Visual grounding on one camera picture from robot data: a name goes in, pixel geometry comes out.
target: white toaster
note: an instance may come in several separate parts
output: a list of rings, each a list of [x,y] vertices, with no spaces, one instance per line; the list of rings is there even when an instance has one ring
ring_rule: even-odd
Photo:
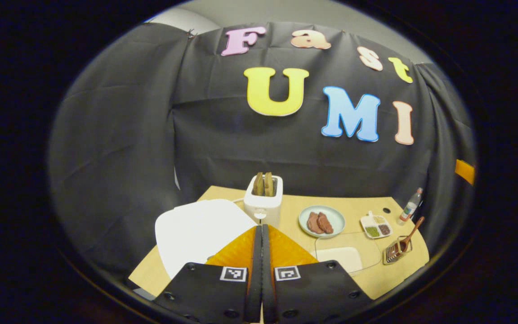
[[[283,179],[280,176],[272,176],[273,187],[275,188],[274,197],[265,197],[253,195],[253,183],[257,175],[251,179],[245,197],[243,198],[243,205],[245,205],[245,213],[251,217],[257,224],[267,224],[275,228],[279,226],[281,201],[283,198]]]

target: orange tape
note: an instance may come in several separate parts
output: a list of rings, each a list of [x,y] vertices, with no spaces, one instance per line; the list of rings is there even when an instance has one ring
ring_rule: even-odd
[[[467,180],[471,186],[473,185],[473,182],[475,182],[475,168],[463,160],[457,160],[457,163],[455,164],[455,173],[461,176],[461,178]]]

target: blue letter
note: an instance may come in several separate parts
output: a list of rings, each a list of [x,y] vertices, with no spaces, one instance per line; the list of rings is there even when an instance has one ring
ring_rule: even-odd
[[[377,134],[377,107],[381,103],[379,98],[371,94],[364,94],[353,108],[353,103],[347,92],[337,86],[326,86],[323,93],[329,98],[329,115],[327,125],[321,129],[325,136],[339,137],[343,130],[339,127],[339,117],[343,121],[343,127],[348,137],[352,137],[360,123],[361,129],[357,132],[357,138],[362,141],[376,142]]]

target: spice tray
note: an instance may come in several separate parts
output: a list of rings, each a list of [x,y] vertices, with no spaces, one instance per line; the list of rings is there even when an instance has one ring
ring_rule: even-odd
[[[361,217],[361,225],[370,239],[380,239],[393,233],[393,229],[385,217],[372,215]]]

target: steak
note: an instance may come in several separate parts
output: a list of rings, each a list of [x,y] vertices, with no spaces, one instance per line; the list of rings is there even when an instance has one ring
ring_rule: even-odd
[[[319,217],[317,217],[317,225],[319,225],[319,228],[321,228],[326,234],[333,233],[333,226],[329,223],[327,215],[321,212],[319,212]]]
[[[311,212],[309,214],[309,219],[307,220],[307,228],[314,233],[317,234],[323,234],[325,233],[321,228],[319,228],[319,225],[317,224],[317,219],[319,218],[319,215],[317,213]]]

